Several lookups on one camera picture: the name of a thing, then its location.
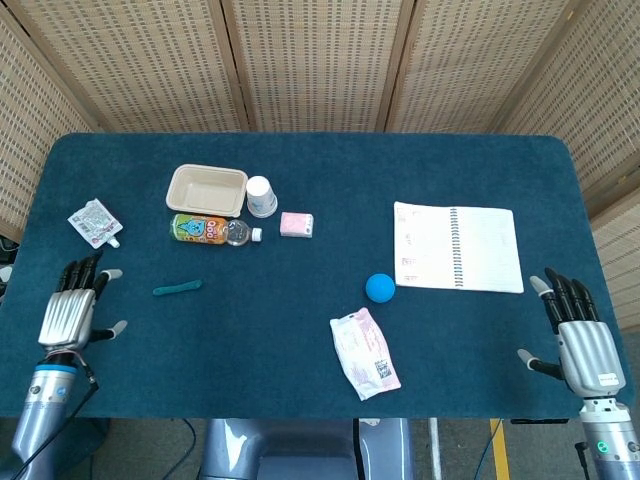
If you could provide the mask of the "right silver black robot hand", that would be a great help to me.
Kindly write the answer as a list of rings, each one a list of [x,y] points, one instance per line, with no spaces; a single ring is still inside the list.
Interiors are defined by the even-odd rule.
[[[551,268],[529,282],[543,302],[559,352],[559,362],[540,360],[525,349],[517,355],[530,371],[562,381],[582,399],[613,398],[626,386],[611,330],[600,320],[589,289]]]

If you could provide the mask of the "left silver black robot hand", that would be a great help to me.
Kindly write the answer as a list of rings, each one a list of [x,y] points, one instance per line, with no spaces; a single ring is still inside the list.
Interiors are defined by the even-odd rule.
[[[63,269],[47,303],[38,337],[48,356],[80,353],[87,344],[113,340],[127,328],[126,320],[105,329],[93,327],[95,304],[107,284],[123,275],[120,269],[97,272],[102,254],[98,251]]]

